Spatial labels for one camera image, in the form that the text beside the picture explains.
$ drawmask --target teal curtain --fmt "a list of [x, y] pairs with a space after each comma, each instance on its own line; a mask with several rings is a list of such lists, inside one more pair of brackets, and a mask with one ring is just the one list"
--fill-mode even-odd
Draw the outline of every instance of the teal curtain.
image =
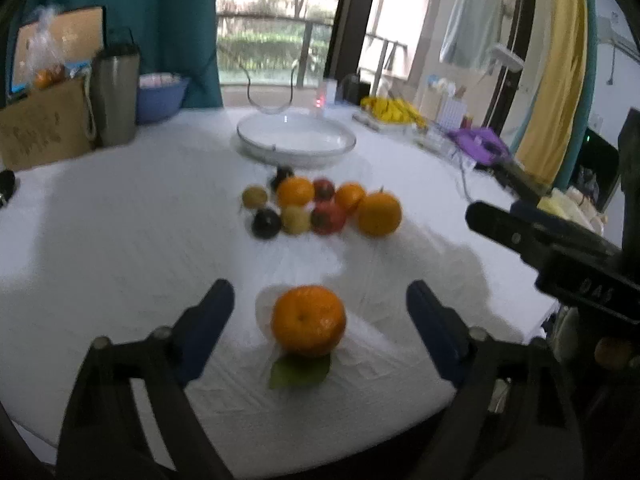
[[584, 83], [582, 84], [582, 93], [574, 115], [571, 139], [569, 139], [569, 145], [566, 148], [562, 165], [554, 182], [554, 186], [563, 191], [569, 186], [569, 179], [574, 172], [575, 161], [578, 160], [584, 134], [587, 131], [593, 92], [596, 86], [597, 63], [598, 17], [596, 14], [596, 0], [587, 0], [587, 65], [584, 72]]
[[[105, 6], [107, 29], [129, 27], [142, 53], [141, 72], [175, 72], [191, 77], [185, 107], [221, 107], [216, 59], [216, 0], [27, 0], [14, 20], [8, 45], [12, 56], [17, 27], [33, 19], [40, 5], [62, 10]], [[107, 34], [107, 41], [113, 40]]]

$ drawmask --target white plate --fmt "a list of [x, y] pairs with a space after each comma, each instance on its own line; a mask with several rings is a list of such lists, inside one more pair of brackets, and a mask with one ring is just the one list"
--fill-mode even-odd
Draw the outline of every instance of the white plate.
[[238, 136], [255, 158], [297, 168], [335, 164], [356, 145], [356, 136], [340, 123], [296, 112], [245, 117]]

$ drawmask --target plastic bag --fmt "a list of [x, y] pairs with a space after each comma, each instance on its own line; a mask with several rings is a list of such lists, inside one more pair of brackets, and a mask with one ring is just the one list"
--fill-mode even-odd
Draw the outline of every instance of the plastic bag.
[[27, 78], [37, 88], [46, 88], [64, 80], [65, 67], [62, 49], [50, 32], [58, 11], [56, 7], [38, 7], [38, 23], [27, 43]]

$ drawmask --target blue bowl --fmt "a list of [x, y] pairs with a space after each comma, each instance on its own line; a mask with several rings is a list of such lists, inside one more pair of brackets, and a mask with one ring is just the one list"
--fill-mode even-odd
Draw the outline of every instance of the blue bowl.
[[136, 123], [157, 123], [177, 114], [189, 82], [188, 77], [169, 73], [140, 76]]

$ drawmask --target towel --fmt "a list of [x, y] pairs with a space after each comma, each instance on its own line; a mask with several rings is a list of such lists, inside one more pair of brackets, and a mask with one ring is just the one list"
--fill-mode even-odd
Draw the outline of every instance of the towel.
[[500, 40], [503, 0], [456, 0], [440, 49], [440, 62], [484, 72], [489, 49]]

